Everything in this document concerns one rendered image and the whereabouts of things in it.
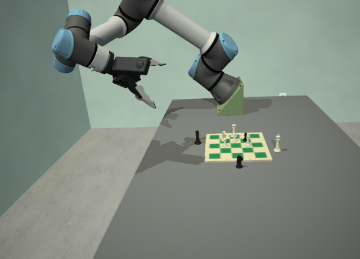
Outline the green and cream chessboard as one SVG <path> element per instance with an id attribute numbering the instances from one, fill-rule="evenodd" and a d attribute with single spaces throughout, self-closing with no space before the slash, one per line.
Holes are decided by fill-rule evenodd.
<path id="1" fill-rule="evenodd" d="M 237 141 L 233 142 L 232 133 L 226 133 L 227 147 L 222 147 L 224 142 L 222 134 L 206 134 L 205 163 L 209 162 L 237 162 L 237 156 L 244 158 L 241 162 L 272 161 L 271 154 L 262 133 L 249 134 L 251 146 L 245 146 L 244 133 L 236 133 Z"/>

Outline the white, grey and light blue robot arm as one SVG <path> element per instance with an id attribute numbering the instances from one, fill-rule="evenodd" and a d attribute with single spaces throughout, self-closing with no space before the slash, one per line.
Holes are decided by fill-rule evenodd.
<path id="1" fill-rule="evenodd" d="M 227 33 L 210 33 L 164 0 L 122 0 L 109 22 L 92 30 L 87 11 L 70 11 L 65 28 L 58 31 L 52 44 L 54 67 L 62 73 L 72 72 L 76 64 L 91 71 L 103 71 L 110 58 L 109 50 L 103 46 L 129 34 L 144 18 L 157 21 L 197 47 L 200 53 L 188 71 L 189 76 L 207 89 L 219 104 L 229 100 L 240 81 L 222 70 L 238 54 L 237 44 Z M 148 58 L 115 57 L 112 71 L 147 75 L 150 63 Z"/>

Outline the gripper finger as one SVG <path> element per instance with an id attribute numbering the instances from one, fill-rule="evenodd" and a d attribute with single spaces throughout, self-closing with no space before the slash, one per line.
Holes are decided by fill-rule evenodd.
<path id="1" fill-rule="evenodd" d="M 158 61 L 158 60 L 149 58 L 149 57 L 147 57 L 147 58 L 151 61 L 151 65 L 150 65 L 150 66 L 156 66 L 156 65 L 162 66 L 162 65 L 166 65 L 166 63 L 164 63 L 164 62 L 161 62 L 161 61 Z"/>
<path id="2" fill-rule="evenodd" d="M 131 83 L 129 80 L 126 81 L 128 84 L 128 89 L 135 94 L 135 97 L 140 100 L 144 101 L 147 105 L 152 108 L 156 108 L 154 102 L 150 99 L 150 97 L 145 93 L 143 86 L 137 85 L 136 83 Z"/>

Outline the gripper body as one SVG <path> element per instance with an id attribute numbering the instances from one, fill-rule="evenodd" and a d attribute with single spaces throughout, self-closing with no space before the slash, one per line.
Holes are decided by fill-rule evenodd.
<path id="1" fill-rule="evenodd" d="M 110 52 L 110 51 L 109 51 Z M 138 81 L 141 80 L 140 76 L 141 75 L 135 75 L 135 74 L 121 74 L 121 73 L 115 73 L 112 71 L 112 66 L 114 63 L 114 53 L 110 52 L 110 58 L 108 61 L 107 66 L 105 67 L 105 69 L 103 71 L 101 71 L 100 73 L 102 74 L 110 74 L 113 76 L 113 81 L 112 83 L 119 85 L 123 88 L 127 88 L 128 85 L 125 81 L 130 81 L 131 83 L 136 83 Z"/>

